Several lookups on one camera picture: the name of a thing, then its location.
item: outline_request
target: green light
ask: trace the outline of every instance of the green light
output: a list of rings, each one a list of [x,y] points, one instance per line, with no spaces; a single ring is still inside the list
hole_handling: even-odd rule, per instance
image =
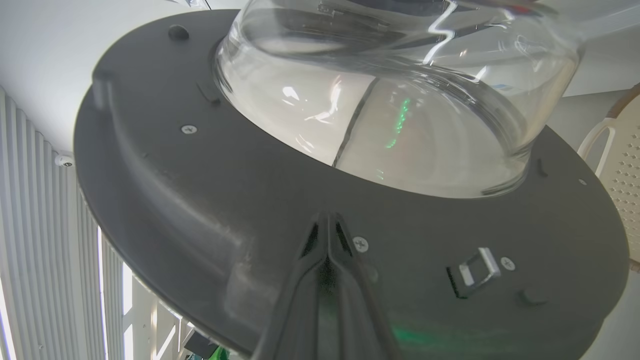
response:
[[[411,99],[405,99],[402,103],[402,109],[400,110],[400,114],[398,114],[398,120],[396,122],[396,135],[394,136],[394,139],[387,144],[387,149],[391,149],[397,142],[397,137],[400,135],[400,131],[402,130],[404,121],[406,120],[406,112],[409,111],[409,102],[411,102]]]

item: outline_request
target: green object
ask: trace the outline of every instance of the green object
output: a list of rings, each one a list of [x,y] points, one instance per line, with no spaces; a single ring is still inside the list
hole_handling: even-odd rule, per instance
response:
[[[400,135],[400,132],[402,131],[402,126],[404,124],[404,121],[406,120],[406,112],[409,111],[409,102],[411,102],[411,99],[405,99],[402,103],[402,108],[400,109],[400,114],[398,115],[398,120],[396,122],[396,135],[394,139],[391,140],[389,144],[387,144],[388,149],[391,149],[396,144],[398,135]]]
[[[209,360],[228,360],[228,359],[229,359],[229,351],[227,351],[223,347],[218,347],[216,351],[213,352],[213,355],[209,358]]]

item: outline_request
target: white ceiling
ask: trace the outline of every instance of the white ceiling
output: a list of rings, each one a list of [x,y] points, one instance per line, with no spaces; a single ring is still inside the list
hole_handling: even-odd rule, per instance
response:
[[[209,0],[239,8],[246,0]],[[637,0],[541,0],[580,22],[590,37],[565,95],[630,88],[640,82]],[[163,0],[0,2],[0,85],[59,151],[71,151],[80,102],[94,65],[118,38],[142,24],[190,11]]]

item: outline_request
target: screw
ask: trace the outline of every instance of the screw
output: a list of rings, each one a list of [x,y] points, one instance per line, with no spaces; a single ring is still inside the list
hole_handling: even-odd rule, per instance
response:
[[[360,236],[353,238],[353,245],[356,246],[356,250],[358,252],[367,252],[367,250],[369,250],[369,242],[367,242],[367,239],[361,238]]]
[[[504,256],[504,257],[502,257],[502,259],[500,259],[500,264],[502,264],[502,266],[504,266],[504,268],[509,270],[509,271],[516,270],[515,263],[511,259],[507,258],[506,256]]]
[[[185,125],[185,126],[182,126],[180,130],[182,130],[183,133],[190,135],[198,131],[198,128],[193,125]]]

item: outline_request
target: white wall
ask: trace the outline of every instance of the white wall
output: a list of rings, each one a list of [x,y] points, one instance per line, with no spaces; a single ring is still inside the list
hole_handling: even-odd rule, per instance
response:
[[[589,131],[604,119],[611,106],[625,92],[626,90],[563,97],[551,113],[547,125],[577,151]],[[600,161],[605,140],[605,136],[601,136],[587,158],[587,164],[594,171]]]

